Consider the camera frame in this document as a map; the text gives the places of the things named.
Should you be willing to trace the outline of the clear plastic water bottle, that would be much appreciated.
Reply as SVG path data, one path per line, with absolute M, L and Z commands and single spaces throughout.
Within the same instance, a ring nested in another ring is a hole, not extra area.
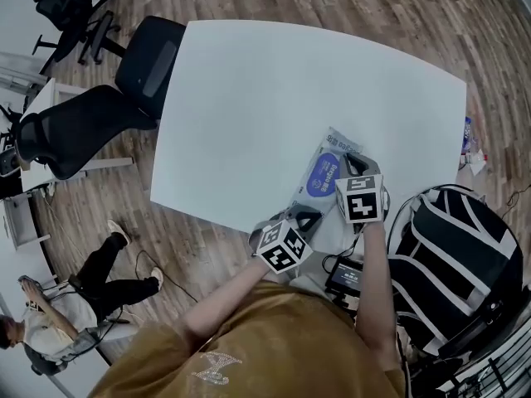
M 466 116 L 461 152 L 462 153 L 474 152 L 476 149 L 477 149 L 477 140 L 474 136 L 474 131 L 472 127 L 472 118 Z

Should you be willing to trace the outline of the person's mustard shirt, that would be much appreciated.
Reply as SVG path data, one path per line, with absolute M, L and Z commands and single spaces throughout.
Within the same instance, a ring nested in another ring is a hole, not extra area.
M 260 282 L 192 350 L 165 324 L 139 330 L 90 398 L 405 398 L 352 319 L 321 297 Z

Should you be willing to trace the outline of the person's right forearm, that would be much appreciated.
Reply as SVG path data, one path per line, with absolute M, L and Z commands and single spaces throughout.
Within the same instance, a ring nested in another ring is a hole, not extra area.
M 363 274 L 356 332 L 384 371 L 401 365 L 397 350 L 397 322 L 387 261 L 385 229 L 381 221 L 363 229 Z

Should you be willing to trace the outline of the person's left forearm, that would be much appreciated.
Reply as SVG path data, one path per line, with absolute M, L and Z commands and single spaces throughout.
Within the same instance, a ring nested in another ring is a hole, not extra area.
M 253 259 L 227 283 L 196 303 L 178 320 L 178 332 L 191 353 L 217 332 L 269 272 L 270 268 L 262 260 Z

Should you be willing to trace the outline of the grey metal rack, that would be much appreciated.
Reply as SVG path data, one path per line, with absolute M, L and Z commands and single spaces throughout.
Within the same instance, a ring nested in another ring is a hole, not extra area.
M 40 73 L 45 61 L 0 51 L 0 88 L 20 95 L 35 95 L 48 82 Z

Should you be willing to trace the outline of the white paper scrap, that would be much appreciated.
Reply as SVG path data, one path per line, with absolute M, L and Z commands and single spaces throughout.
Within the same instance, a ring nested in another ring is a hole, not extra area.
M 487 160 L 487 156 L 483 153 L 475 153 L 470 156 L 469 166 L 474 176 L 477 176 L 485 168 Z

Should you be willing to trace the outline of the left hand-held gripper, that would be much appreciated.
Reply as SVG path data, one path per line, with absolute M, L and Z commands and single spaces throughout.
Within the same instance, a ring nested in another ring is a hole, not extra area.
M 252 256 L 275 274 L 301 265 L 313 254 L 309 240 L 320 228 L 322 216 L 311 206 L 294 204 L 272 220 L 258 223 L 249 237 Z

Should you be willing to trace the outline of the grey round device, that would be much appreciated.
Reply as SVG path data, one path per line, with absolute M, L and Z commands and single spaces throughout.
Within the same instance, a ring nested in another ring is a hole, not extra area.
M 0 177 L 9 177 L 20 169 L 17 151 L 14 147 L 0 153 Z

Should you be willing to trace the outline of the black metal railing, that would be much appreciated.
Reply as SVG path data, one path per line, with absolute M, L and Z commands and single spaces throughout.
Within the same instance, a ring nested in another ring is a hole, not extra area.
M 522 336 L 444 398 L 531 398 L 531 336 Z

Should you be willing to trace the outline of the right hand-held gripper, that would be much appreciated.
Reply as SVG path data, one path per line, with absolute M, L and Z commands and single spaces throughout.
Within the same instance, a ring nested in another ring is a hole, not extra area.
M 343 155 L 343 178 L 335 181 L 335 191 L 347 224 L 385 221 L 390 196 L 380 173 L 378 164 L 371 158 L 353 153 Z

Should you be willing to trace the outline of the black monitor device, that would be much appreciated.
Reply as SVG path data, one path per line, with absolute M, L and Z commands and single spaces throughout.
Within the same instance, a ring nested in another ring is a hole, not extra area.
M 344 294 L 358 298 L 361 292 L 363 263 L 348 258 L 338 258 L 325 283 L 330 294 Z

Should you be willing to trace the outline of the black mesh office chair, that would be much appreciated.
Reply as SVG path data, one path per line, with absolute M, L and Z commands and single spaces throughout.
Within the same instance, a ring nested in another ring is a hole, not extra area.
M 181 23 L 146 17 L 119 49 L 115 85 L 98 85 L 25 116 L 14 129 L 17 156 L 47 165 L 65 180 L 125 130 L 155 129 L 185 31 Z

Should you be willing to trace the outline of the grey wet wipe pack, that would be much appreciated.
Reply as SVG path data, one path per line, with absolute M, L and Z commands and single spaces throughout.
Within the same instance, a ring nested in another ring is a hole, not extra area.
M 336 129 L 329 127 L 328 131 L 309 160 L 308 167 L 306 168 L 304 175 L 302 176 L 299 185 L 295 189 L 295 193 L 291 198 L 290 206 L 293 206 L 294 204 L 311 206 L 321 211 L 323 216 L 327 216 L 333 206 L 336 204 L 335 193 L 329 197 L 313 198 L 310 197 L 305 190 L 305 184 L 314 162 L 321 153 L 330 152 L 342 154 L 343 156 L 345 153 L 360 153 L 362 150 L 363 148 L 360 145 L 344 137 Z

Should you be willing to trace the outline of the black white striped backpack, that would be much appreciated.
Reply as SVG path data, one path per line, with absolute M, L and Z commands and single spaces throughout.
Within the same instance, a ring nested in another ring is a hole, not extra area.
M 487 302 L 524 288 L 524 257 L 504 220 L 457 185 L 412 198 L 396 251 L 389 255 L 398 322 L 414 347 L 438 357 Z

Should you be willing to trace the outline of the white desk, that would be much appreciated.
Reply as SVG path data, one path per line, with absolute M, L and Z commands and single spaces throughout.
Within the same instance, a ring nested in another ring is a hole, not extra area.
M 58 83 L 55 78 L 51 78 L 29 104 L 22 119 L 26 118 L 29 114 L 40 113 L 45 109 L 61 103 L 63 100 L 71 99 L 84 92 L 86 92 L 85 88 L 64 85 Z M 134 165 L 134 160 L 131 157 L 101 160 L 91 159 L 78 173 L 71 177 L 71 180 L 86 177 L 88 171 L 112 167 L 127 167 L 131 165 Z M 51 173 L 48 166 L 41 165 L 37 162 L 31 162 L 25 168 L 22 168 L 21 179 L 22 190 L 24 192 L 30 192 L 43 185 L 59 182 L 59 179 Z

